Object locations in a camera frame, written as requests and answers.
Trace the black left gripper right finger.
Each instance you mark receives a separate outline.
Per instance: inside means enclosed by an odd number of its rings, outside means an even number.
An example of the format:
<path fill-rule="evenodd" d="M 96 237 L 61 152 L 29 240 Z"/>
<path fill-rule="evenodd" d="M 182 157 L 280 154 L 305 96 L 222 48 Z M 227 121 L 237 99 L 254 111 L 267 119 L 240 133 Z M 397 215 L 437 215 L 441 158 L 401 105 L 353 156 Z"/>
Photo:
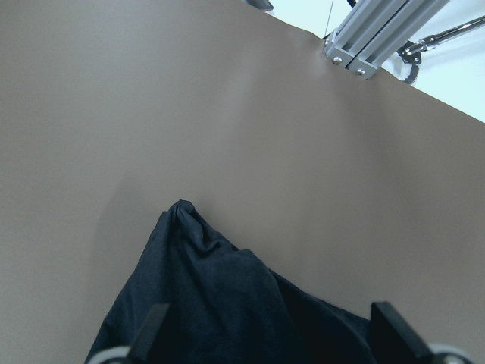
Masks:
<path fill-rule="evenodd" d="M 371 304 L 369 343 L 377 363 L 432 363 L 424 340 L 386 301 Z"/>

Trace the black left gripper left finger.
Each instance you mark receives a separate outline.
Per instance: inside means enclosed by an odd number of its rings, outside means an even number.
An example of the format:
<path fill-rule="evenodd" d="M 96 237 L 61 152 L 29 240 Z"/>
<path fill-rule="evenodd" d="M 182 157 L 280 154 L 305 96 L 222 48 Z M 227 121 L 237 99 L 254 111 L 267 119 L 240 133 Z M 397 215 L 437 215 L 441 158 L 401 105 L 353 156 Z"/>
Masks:
<path fill-rule="evenodd" d="M 127 363 L 149 363 L 169 308 L 169 303 L 157 303 L 151 307 L 127 354 Z"/>

